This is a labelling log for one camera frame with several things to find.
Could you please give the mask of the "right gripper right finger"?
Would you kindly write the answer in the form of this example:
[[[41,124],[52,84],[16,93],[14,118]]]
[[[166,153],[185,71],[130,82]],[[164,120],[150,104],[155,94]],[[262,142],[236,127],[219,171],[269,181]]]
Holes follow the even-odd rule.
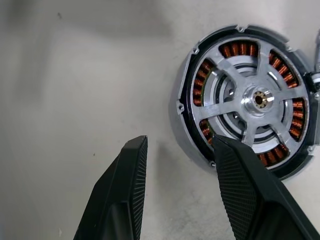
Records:
[[[221,198],[236,240],[320,240],[285,185],[251,147],[212,138]]]

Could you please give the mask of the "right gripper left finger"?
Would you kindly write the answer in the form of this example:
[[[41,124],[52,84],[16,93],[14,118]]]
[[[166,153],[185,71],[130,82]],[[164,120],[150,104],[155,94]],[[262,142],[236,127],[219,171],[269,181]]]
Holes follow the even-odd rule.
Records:
[[[125,143],[95,183],[73,240],[140,240],[148,138]]]

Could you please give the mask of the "motor stator with copper windings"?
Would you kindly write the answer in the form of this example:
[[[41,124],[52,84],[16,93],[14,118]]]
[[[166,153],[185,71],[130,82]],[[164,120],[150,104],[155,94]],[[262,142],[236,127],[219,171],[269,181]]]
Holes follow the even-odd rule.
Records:
[[[266,167],[279,179],[285,180],[300,172],[312,158],[313,148],[320,145],[320,33],[316,41],[314,65],[308,63],[300,50],[292,49],[286,37],[261,26],[230,25],[209,33],[190,50],[177,72],[169,102],[172,131],[179,146],[191,160],[206,171],[216,166],[212,142],[208,143],[201,136],[193,120],[191,83],[196,65],[205,51],[223,41],[236,38],[260,39],[279,48],[292,61],[306,84],[310,103],[310,126],[302,148],[298,151],[297,156],[280,168],[269,169]]]

